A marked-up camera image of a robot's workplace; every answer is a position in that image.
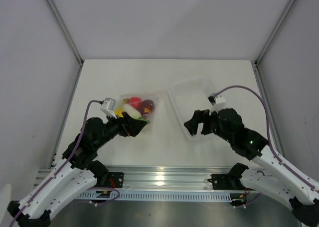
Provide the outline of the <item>yellow banana bunch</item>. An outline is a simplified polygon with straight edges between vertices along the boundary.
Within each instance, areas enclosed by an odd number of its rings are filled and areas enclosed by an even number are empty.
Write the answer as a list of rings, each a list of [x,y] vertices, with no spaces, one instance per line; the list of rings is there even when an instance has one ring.
[[[123,117],[122,112],[123,112],[123,107],[122,106],[116,108],[115,111],[114,111],[115,115],[118,116],[118,117]]]

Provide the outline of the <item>dark red apple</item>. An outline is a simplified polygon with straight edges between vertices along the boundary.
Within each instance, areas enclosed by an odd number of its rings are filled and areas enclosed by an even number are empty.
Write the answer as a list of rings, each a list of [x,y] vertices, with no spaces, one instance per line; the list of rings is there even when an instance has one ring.
[[[153,100],[143,100],[138,108],[142,116],[152,114],[155,110],[155,103]]]

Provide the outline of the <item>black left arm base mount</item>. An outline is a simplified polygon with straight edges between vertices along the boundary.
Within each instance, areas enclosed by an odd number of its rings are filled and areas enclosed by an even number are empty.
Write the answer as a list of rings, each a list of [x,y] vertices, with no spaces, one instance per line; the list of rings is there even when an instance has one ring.
[[[100,161],[91,162],[86,169],[91,171],[94,177],[97,179],[97,183],[94,187],[107,187],[113,189],[123,187],[123,172],[111,172]]]

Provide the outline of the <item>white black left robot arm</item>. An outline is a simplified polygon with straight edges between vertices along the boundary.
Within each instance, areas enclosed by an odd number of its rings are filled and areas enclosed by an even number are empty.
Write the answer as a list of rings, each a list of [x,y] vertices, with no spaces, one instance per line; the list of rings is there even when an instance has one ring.
[[[109,170],[96,160],[98,150],[117,135],[135,137],[147,125],[127,113],[103,122],[98,117],[84,121],[81,132],[69,144],[62,159],[25,198],[11,201],[8,212],[20,227],[47,227],[67,204],[91,188],[113,185]]]

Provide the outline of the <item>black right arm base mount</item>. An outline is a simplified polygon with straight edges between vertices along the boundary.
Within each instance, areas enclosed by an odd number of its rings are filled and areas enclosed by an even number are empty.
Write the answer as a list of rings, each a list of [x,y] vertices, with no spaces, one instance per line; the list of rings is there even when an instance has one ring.
[[[240,179],[244,171],[248,169],[248,166],[236,163],[227,174],[211,174],[207,181],[212,184],[214,190],[244,191],[245,187],[241,184]]]

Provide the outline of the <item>red tomato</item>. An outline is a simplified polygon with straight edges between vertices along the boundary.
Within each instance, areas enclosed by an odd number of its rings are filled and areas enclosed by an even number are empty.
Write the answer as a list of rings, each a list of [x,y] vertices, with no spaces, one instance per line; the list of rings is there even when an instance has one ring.
[[[129,104],[136,109],[140,106],[141,102],[142,102],[142,99],[140,97],[130,97],[129,98]]]

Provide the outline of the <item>white radish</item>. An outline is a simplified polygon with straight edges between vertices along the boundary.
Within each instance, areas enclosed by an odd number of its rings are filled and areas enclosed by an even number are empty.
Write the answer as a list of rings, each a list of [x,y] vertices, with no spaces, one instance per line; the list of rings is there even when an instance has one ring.
[[[140,119],[142,117],[141,113],[130,104],[123,104],[123,112],[126,112],[134,119]]]

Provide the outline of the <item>white perforated plastic basket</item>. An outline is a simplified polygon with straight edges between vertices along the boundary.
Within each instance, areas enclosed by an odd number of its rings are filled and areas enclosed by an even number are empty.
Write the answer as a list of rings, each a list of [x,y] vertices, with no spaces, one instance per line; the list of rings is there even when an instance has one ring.
[[[210,95],[218,92],[213,81],[208,77],[193,77],[178,81],[168,87],[168,95],[177,116],[181,129],[189,141],[202,141],[208,135],[202,135],[202,124],[199,125],[197,135],[191,136],[184,123],[191,119],[196,110],[210,110],[212,107],[208,100]]]

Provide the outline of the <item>clear polka-dot zip bag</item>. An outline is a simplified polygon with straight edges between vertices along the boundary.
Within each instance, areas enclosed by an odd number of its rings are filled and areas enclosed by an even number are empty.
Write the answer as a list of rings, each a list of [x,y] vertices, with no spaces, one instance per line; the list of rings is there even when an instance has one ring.
[[[123,117],[123,112],[126,112],[132,118],[145,121],[147,125],[142,133],[150,134],[161,97],[161,91],[122,93],[116,101],[114,112],[118,117]]]

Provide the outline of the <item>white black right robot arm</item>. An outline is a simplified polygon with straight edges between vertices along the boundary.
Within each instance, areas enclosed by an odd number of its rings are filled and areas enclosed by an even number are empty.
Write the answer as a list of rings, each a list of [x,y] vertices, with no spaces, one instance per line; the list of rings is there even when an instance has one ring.
[[[196,110],[184,123],[190,135],[215,134],[230,144],[236,154],[250,160],[263,171],[250,169],[236,163],[227,174],[213,174],[209,179],[214,190],[255,190],[288,208],[304,225],[319,224],[319,184],[294,167],[287,159],[271,150],[270,142],[256,131],[246,128],[241,116],[234,109],[218,112]]]

